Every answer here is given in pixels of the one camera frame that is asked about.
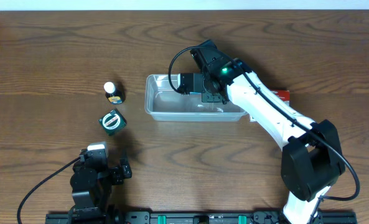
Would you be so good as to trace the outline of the clear plastic container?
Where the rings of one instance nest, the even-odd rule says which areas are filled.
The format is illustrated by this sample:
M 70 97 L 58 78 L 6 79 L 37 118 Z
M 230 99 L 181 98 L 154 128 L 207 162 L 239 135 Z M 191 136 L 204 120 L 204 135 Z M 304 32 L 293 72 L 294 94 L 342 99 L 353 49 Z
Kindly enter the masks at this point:
M 232 122 L 247 114 L 231 102 L 204 103 L 200 93 L 178 94 L 169 85 L 166 74 L 147 77 L 144 109 L 156 121 Z

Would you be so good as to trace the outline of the red white medicine box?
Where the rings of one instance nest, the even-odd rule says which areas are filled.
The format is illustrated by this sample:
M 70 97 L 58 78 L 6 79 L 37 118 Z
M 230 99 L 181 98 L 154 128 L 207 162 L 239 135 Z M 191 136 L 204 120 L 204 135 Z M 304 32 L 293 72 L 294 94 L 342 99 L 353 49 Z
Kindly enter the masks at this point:
M 285 105 L 289 106 L 290 92 L 288 90 L 272 90 L 272 94 L 279 98 Z M 252 103 L 252 109 L 246 111 L 250 115 L 250 122 L 260 122 L 266 119 L 267 115 L 272 112 L 273 108 L 259 95 L 255 95 L 255 102 Z

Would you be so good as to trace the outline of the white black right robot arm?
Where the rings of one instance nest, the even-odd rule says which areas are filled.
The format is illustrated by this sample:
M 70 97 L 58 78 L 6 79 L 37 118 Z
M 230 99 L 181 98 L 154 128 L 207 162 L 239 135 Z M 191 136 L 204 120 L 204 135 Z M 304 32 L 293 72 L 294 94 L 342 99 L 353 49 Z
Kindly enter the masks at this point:
M 319 204 L 347 168 L 336 127 L 328 120 L 316 123 L 285 104 L 246 63 L 218 50 L 212 40 L 186 50 L 200 72 L 179 75 L 174 91 L 216 96 L 245 110 L 282 152 L 281 177 L 289 196 L 273 218 L 278 223 L 319 223 Z

